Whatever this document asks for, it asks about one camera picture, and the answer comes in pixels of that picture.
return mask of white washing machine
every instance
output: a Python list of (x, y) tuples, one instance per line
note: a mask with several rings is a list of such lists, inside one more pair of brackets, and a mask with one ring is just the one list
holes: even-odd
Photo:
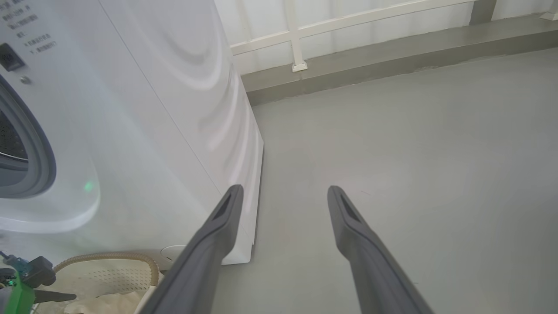
[(162, 269), (244, 187), (263, 141), (213, 1), (0, 0), (0, 248), (53, 263), (141, 251)]

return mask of white railing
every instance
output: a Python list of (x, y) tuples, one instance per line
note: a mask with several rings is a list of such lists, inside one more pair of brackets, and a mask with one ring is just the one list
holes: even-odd
[[(254, 51), (257, 49), (290, 41), (292, 54), (295, 60), (295, 63), (292, 65), (292, 71), (302, 71), (306, 70), (308, 66), (306, 65), (306, 62), (304, 62), (304, 59), (302, 57), (302, 50), (300, 49), (301, 38), (358, 24), (383, 20), (384, 18), (405, 15), (429, 9), (447, 7), (459, 3), (474, 2), (476, 0), (416, 0), (411, 2), (399, 3), (386, 8), (379, 8), (351, 15), (336, 17), (315, 24), (305, 25), (303, 27), (298, 26), (294, 1), (295, 0), (284, 0), (288, 26), (287, 31), (282, 31), (276, 34), (252, 39), (246, 8), (244, 6), (243, 0), (236, 0), (236, 5), (240, 14), (240, 20), (242, 23), (246, 41), (234, 44), (230, 47), (233, 51), (233, 55), (243, 54), (249, 51)], [(337, 6), (339, 6), (339, 2), (341, 2), (341, 0), (336, 1)]]

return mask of white plastic basket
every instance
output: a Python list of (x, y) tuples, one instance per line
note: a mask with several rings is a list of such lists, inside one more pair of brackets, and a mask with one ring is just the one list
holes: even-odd
[(151, 295), (159, 281), (157, 264), (144, 254), (102, 253), (76, 256), (54, 268), (56, 281), (41, 290), (73, 293), (76, 300), (45, 302), (34, 308), (37, 314), (63, 314), (64, 308), (77, 300), (105, 294), (149, 291), (139, 306)]

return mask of floor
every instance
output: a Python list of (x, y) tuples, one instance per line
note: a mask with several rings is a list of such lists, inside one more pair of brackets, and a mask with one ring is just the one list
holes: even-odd
[(434, 312), (557, 313), (558, 49), (254, 107), (256, 244), (214, 314), (360, 313), (335, 247), (339, 185)]

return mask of screw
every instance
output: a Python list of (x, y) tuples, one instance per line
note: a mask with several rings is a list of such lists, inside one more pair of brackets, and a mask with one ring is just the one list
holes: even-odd
[(20, 82), (23, 84), (31, 84), (31, 80), (26, 76), (20, 77)]

